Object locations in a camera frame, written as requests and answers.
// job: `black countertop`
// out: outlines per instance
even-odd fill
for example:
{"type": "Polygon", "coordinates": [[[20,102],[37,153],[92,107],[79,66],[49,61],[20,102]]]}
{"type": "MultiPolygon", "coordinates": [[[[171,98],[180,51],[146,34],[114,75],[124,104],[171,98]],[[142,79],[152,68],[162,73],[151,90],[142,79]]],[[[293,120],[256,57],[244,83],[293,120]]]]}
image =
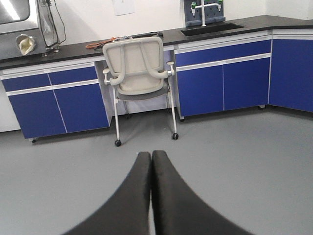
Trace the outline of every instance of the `black countertop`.
{"type": "MultiPolygon", "coordinates": [[[[302,28],[313,28],[313,20],[299,20],[292,18],[284,18],[278,16],[255,16],[244,19],[227,21],[229,23],[235,23],[243,25],[243,28],[225,30],[214,33],[206,33],[195,36],[185,36],[181,33],[181,30],[186,28],[176,28],[162,31],[163,33],[163,45],[175,45],[180,43],[194,42],[212,38],[219,38],[231,35],[238,35],[244,33],[251,33],[263,30],[271,29],[302,29],[302,28]]],[[[24,66],[52,63],[65,60],[73,60],[80,58],[87,58],[93,56],[103,55],[102,50],[85,49],[85,46],[89,43],[78,43],[65,45],[60,47],[60,52],[48,53],[47,57],[42,57],[41,54],[29,55],[25,57],[12,58],[6,60],[0,60],[0,70],[12,69],[24,66]]]]}

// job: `white faucet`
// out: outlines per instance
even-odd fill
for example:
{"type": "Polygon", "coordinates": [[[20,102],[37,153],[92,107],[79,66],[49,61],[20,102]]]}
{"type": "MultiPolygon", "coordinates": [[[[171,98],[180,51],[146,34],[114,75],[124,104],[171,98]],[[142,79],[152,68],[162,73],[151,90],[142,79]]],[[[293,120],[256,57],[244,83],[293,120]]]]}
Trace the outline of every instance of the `white faucet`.
{"type": "Polygon", "coordinates": [[[204,0],[201,0],[201,5],[200,6],[196,6],[196,3],[193,2],[191,4],[191,10],[192,10],[192,15],[195,16],[195,10],[198,9],[198,8],[201,8],[201,14],[202,14],[202,27],[206,26],[205,24],[205,11],[204,11],[204,8],[207,7],[207,6],[217,6],[219,11],[221,11],[221,8],[222,8],[222,1],[219,0],[219,3],[211,3],[211,4],[204,4],[204,0]]]}

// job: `chair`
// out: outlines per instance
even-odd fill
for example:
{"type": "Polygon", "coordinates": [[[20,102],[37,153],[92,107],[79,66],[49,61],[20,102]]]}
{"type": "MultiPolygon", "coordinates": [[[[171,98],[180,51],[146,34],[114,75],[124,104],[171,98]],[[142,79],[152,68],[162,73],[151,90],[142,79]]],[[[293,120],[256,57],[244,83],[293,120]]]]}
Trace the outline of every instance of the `chair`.
{"type": "Polygon", "coordinates": [[[167,95],[170,99],[173,115],[174,133],[172,139],[178,139],[173,89],[171,82],[165,80],[175,74],[173,62],[167,62],[170,71],[164,70],[163,42],[159,37],[123,39],[103,46],[103,54],[108,68],[103,70],[104,83],[111,85],[114,96],[114,112],[117,140],[115,146],[121,145],[117,104],[124,102],[126,115],[129,116],[126,101],[142,101],[167,95]]]}

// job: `cabinet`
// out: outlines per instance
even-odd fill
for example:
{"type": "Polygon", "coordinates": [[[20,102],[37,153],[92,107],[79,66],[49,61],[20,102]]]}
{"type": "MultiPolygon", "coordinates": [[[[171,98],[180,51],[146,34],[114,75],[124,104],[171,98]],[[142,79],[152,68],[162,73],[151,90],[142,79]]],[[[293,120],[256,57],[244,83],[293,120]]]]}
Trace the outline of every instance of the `cabinet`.
{"type": "Polygon", "coordinates": [[[94,63],[1,76],[25,138],[109,126],[94,63]]]}
{"type": "Polygon", "coordinates": [[[214,66],[177,73],[182,116],[223,110],[223,67],[214,66]]]}
{"type": "Polygon", "coordinates": [[[53,91],[9,96],[25,138],[66,133],[53,91]]]}
{"type": "Polygon", "coordinates": [[[269,58],[224,65],[225,110],[268,103],[269,58]]]}
{"type": "Polygon", "coordinates": [[[99,84],[55,90],[67,132],[108,127],[99,84]]]}
{"type": "Polygon", "coordinates": [[[269,38],[176,50],[180,118],[267,104],[269,38]]]}
{"type": "Polygon", "coordinates": [[[313,40],[273,40],[269,103],[313,112],[313,40]]]}

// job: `sink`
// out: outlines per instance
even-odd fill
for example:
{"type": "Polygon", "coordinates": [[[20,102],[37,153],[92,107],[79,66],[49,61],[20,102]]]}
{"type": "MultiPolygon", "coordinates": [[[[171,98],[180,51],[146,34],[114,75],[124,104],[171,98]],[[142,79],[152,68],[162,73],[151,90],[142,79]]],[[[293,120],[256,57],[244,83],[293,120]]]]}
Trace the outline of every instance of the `sink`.
{"type": "Polygon", "coordinates": [[[194,36],[194,35],[199,35],[199,34],[215,33],[215,32],[220,32],[220,31],[225,31],[225,30],[230,30],[230,29],[237,29],[237,28],[244,28],[244,26],[235,24],[235,23],[221,22],[221,23],[209,24],[205,27],[184,29],[181,32],[185,36],[194,36]]]}

